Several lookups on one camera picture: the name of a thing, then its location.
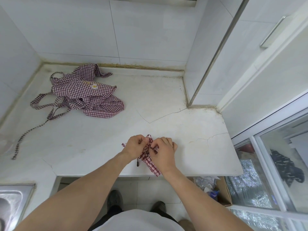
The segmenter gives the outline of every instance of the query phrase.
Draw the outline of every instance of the white window frame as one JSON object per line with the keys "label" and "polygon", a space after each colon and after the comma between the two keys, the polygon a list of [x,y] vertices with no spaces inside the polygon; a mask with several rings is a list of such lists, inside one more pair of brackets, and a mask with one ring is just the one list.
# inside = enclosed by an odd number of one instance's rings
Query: white window frame
{"label": "white window frame", "polygon": [[271,115],[268,115],[260,122],[232,138],[232,142],[235,147],[248,141],[252,143],[268,183],[276,198],[280,211],[241,205],[233,205],[230,209],[280,217],[285,220],[290,231],[305,230],[301,222],[308,222],[308,214],[296,212],[295,207],[285,187],[283,186],[275,164],[273,163],[260,137],[264,133],[287,124],[288,122],[305,114],[308,114],[308,92],[293,99],[291,102],[286,103],[281,109],[275,111]]}

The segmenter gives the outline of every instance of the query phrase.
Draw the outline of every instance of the stainless steel sink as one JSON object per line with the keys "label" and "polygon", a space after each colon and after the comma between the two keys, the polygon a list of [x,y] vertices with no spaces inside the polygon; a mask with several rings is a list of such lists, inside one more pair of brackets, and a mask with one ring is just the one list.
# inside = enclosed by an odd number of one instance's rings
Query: stainless steel sink
{"label": "stainless steel sink", "polygon": [[12,231],[21,220],[35,184],[0,185],[0,231]]}

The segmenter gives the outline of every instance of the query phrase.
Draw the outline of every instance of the checkered apron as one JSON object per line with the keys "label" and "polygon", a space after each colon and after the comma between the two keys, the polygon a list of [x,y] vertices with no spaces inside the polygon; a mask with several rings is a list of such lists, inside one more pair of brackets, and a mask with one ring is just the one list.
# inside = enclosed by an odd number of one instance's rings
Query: checkered apron
{"label": "checkered apron", "polygon": [[149,148],[153,149],[153,151],[155,152],[155,154],[158,153],[158,146],[152,148],[151,144],[153,142],[152,136],[151,135],[147,135],[147,137],[149,138],[149,142],[148,144],[144,147],[144,149],[142,150],[141,155],[138,157],[138,159],[141,159],[144,163],[146,163],[146,165],[149,167],[149,169],[151,170],[151,172],[153,174],[156,175],[156,177],[158,177],[160,175],[160,171],[158,170],[158,168],[156,168],[156,166],[154,165],[154,163],[152,162],[152,159],[150,157],[150,153],[149,153]]}
{"label": "checkered apron", "polygon": [[[57,73],[61,73],[63,77],[54,77]],[[109,77],[110,75],[112,75],[112,73],[101,73],[97,64],[80,66],[72,73],[68,74],[64,74],[63,72],[53,73],[50,77],[50,82],[52,84],[51,92],[39,94],[30,102],[30,106],[34,109],[52,106],[52,110],[48,114],[46,122],[59,118],[72,109],[81,109],[85,115],[90,117],[110,118],[124,110],[124,103],[122,100],[112,95],[116,90],[116,86],[94,81],[96,76]],[[39,106],[39,102],[49,94],[57,96],[55,102]],[[55,115],[57,109],[61,107],[66,107],[67,110]],[[19,145],[26,134],[43,126],[46,122],[28,130],[20,137],[12,159],[16,159],[19,152]]]}

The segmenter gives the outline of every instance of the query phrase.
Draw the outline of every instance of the tile floor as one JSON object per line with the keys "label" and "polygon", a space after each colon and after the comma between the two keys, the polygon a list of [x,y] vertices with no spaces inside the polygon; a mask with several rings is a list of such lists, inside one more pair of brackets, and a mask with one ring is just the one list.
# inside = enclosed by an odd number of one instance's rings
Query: tile floor
{"label": "tile floor", "polygon": [[[58,190],[63,189],[68,184],[78,178],[64,177],[61,180]],[[157,201],[163,201],[166,204],[167,213],[175,220],[189,219],[189,216],[175,193],[171,185],[163,178],[139,177],[139,178],[118,178],[112,189],[121,192],[125,211],[131,209],[141,209],[149,211],[152,205]],[[99,213],[97,220],[107,213],[106,202]]]}

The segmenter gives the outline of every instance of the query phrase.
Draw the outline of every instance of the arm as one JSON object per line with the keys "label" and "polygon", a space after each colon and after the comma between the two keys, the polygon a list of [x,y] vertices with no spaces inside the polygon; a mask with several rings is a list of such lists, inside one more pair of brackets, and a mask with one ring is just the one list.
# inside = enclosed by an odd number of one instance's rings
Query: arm
{"label": "arm", "polygon": [[176,143],[171,138],[158,138],[152,147],[158,145],[157,155],[150,150],[152,161],[171,184],[181,199],[196,230],[206,231],[252,231],[243,221],[228,209],[209,197],[175,166]]}
{"label": "arm", "polygon": [[148,141],[142,135],[131,137],[123,151],[48,198],[15,231],[88,230],[123,168],[141,155]]}

